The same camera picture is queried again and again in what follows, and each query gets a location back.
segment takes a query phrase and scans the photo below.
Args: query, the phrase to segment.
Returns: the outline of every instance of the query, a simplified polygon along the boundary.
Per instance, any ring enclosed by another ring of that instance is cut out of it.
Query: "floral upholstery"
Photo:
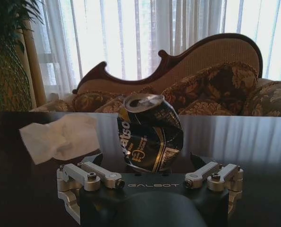
[[[74,112],[74,108],[63,100],[55,100],[31,110],[31,112]]]
[[[157,94],[151,86],[133,93]],[[57,100],[32,111],[115,113],[133,93],[87,91],[70,99],[72,105]],[[281,116],[281,82],[258,80],[255,70],[241,62],[201,70],[165,89],[162,95],[178,114]]]
[[[216,65],[204,71],[204,92],[238,115],[251,91],[257,85],[257,73],[241,62]]]
[[[203,88],[203,77],[201,73],[183,78],[162,92],[165,100],[180,113],[190,103],[199,98]]]
[[[234,115],[225,109],[221,104],[211,99],[202,99],[192,102],[188,107],[180,112],[181,115]]]
[[[208,98],[237,115],[256,85],[257,73],[252,67],[231,62],[190,75],[165,89],[162,94],[179,114],[195,100]]]
[[[77,95],[72,104],[77,112],[94,112],[111,99],[112,96],[108,94],[85,92]]]
[[[125,96],[118,96],[109,102],[107,102],[105,105],[99,107],[97,110],[95,110],[96,113],[117,113],[119,111],[119,108],[122,106],[122,102],[125,99]]]
[[[146,86],[138,93],[155,93],[151,86]],[[72,101],[72,105],[77,112],[101,111],[110,113],[111,110],[118,110],[125,96],[128,94],[119,94],[106,91],[87,91],[78,94]]]
[[[253,91],[244,104],[243,115],[281,116],[281,81],[267,83]]]
[[[157,92],[151,86],[146,86],[135,93],[157,94]],[[110,100],[105,105],[101,106],[100,108],[98,108],[95,112],[96,113],[117,113],[119,111],[119,108],[122,106],[122,103],[123,103],[123,100],[125,99],[125,97],[126,97],[126,95],[120,95],[120,96]]]

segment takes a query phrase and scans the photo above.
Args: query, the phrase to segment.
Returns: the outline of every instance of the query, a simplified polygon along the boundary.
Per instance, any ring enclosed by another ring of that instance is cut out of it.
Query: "aluminum can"
[[[183,147],[179,118],[162,95],[128,96],[117,122],[125,162],[136,170],[166,171]]]

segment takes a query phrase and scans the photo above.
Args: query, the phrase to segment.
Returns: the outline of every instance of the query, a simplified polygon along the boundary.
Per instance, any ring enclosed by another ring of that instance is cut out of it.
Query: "crumpled tissue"
[[[19,131],[36,165],[52,157],[69,160],[99,148],[96,119],[87,114],[71,113],[49,124],[32,123]]]

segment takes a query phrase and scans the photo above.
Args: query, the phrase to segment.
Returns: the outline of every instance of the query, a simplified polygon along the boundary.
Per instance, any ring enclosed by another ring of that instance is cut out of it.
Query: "bolt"
[[[185,180],[184,185],[186,188],[192,188],[193,182],[189,179]]]
[[[212,175],[211,175],[211,177],[212,177],[212,179],[213,180],[220,180],[220,175],[219,174],[217,174],[217,173],[213,173]]]
[[[88,173],[88,180],[95,180],[96,179],[96,173]]]
[[[115,188],[116,189],[121,189],[125,186],[125,182],[121,179],[119,179],[116,183],[115,183]]]

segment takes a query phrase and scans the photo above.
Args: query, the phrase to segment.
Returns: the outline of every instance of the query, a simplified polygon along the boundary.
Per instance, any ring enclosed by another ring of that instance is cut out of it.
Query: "dark wooden table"
[[[78,226],[57,198],[56,169],[50,160],[34,165],[19,135],[32,122],[49,123],[65,113],[0,112],[0,226]],[[115,114],[98,120],[103,167],[124,172]],[[230,226],[281,226],[281,118],[181,116],[184,148],[173,172],[193,171],[190,152],[241,165],[243,198]],[[72,163],[81,160],[75,158]]]

